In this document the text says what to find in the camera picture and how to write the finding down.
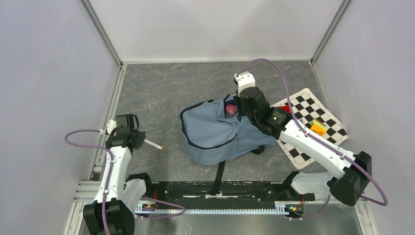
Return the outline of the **yellow cap marker pen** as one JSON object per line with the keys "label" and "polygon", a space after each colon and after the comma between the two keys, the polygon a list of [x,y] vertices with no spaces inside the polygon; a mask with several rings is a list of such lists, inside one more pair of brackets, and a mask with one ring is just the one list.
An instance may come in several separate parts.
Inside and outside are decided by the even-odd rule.
{"label": "yellow cap marker pen", "polygon": [[149,144],[149,145],[150,145],[150,146],[152,146],[152,147],[157,148],[158,150],[163,150],[163,147],[162,147],[161,145],[158,145],[158,144],[156,144],[156,143],[154,143],[154,142],[152,142],[152,141],[150,141],[150,140],[148,140],[148,139],[144,139],[144,142],[145,142],[146,144]]}

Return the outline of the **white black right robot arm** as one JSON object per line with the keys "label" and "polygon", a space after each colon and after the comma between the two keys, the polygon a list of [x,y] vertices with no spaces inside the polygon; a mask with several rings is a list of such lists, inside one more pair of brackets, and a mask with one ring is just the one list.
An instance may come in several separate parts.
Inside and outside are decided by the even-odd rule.
{"label": "white black right robot arm", "polygon": [[281,107],[271,107],[258,87],[239,89],[235,95],[238,113],[246,116],[263,134],[292,145],[317,161],[326,173],[297,173],[283,185],[289,200],[301,194],[330,194],[341,203],[354,206],[362,198],[372,176],[372,158],[355,154],[312,132]]}

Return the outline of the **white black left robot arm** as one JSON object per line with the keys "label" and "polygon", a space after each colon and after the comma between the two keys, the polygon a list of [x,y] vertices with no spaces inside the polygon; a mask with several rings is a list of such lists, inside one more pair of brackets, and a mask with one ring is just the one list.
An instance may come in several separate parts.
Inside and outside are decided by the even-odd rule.
{"label": "white black left robot arm", "polygon": [[135,231],[135,209],[140,199],[154,193],[147,173],[126,175],[134,150],[146,138],[139,131],[134,114],[116,116],[107,125],[106,165],[97,195],[83,208],[83,217],[92,235],[132,235]]}

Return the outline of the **blue fabric backpack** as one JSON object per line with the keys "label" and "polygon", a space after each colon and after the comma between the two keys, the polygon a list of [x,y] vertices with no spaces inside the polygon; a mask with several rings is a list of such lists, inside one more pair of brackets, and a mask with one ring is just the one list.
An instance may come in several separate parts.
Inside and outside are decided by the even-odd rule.
{"label": "blue fabric backpack", "polygon": [[261,154],[276,139],[261,133],[247,117],[228,113],[236,105],[231,95],[223,99],[202,101],[180,113],[181,133],[189,157],[202,165],[217,165],[217,174],[210,195],[219,194],[224,166],[248,152]]}

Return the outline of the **pink grey eraser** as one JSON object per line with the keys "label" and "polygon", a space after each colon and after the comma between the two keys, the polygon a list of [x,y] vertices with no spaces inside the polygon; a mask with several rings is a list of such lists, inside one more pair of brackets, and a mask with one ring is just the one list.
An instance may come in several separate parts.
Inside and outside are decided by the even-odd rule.
{"label": "pink grey eraser", "polygon": [[225,108],[226,112],[232,117],[236,116],[238,113],[237,107],[233,104],[228,104]]}

